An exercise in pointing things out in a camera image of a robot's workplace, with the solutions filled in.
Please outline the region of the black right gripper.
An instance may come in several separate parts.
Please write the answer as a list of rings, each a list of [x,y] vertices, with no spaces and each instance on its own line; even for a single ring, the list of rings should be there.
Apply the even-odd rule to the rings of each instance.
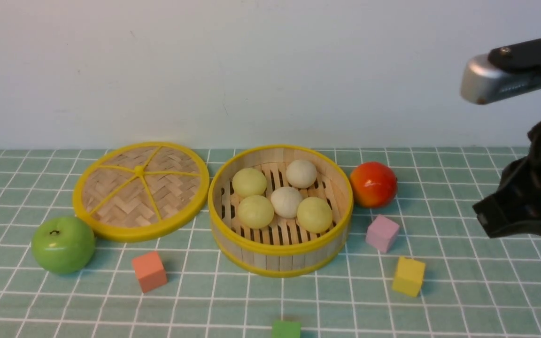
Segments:
[[[541,236],[541,122],[530,130],[528,138],[528,154],[509,163],[497,190],[473,206],[490,238]]]

